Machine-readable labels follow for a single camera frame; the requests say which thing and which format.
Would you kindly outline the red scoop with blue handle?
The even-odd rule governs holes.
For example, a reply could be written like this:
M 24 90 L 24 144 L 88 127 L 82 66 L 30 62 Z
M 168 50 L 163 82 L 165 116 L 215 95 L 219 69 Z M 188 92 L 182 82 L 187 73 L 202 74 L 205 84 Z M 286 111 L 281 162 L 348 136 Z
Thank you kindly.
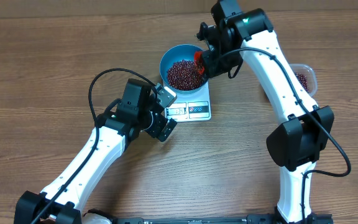
M 203 75 L 204 74 L 204 70 L 205 70 L 205 67 L 204 67 L 204 64 L 203 64 L 203 58 L 202 58 L 202 54 L 203 54 L 203 51 L 197 51 L 195 52 L 194 54 L 194 64 L 195 64 L 195 67 L 198 71 L 198 73 L 200 75 Z

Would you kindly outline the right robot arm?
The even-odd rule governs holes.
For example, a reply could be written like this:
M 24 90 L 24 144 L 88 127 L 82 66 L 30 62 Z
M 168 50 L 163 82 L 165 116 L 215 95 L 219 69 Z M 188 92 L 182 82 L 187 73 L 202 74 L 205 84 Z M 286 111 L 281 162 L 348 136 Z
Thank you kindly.
M 309 205 L 311 171 L 328 141 L 334 115 L 320 108 L 301 85 L 280 49 L 273 25 L 262 9 L 242 12 L 237 1 L 211 8 L 213 26 L 201 23 L 197 38 L 208 49 L 195 54 L 200 74 L 210 79 L 240 68 L 255 73 L 272 105 L 278 127 L 267 137 L 268 152 L 280 168 L 280 198 L 267 223 L 332 223 Z

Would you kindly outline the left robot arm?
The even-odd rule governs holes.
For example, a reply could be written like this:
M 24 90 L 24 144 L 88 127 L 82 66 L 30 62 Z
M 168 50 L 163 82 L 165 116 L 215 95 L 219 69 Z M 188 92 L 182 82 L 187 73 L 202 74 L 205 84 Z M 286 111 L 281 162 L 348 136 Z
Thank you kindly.
M 16 204 L 14 223 L 116 223 L 97 209 L 83 209 L 92 191 L 141 131 L 165 141 L 176 126 L 162 111 L 177 94 L 167 86 L 152 86 L 130 78 L 121 99 L 100 114 L 91 136 L 67 168 L 36 194 L 26 191 Z

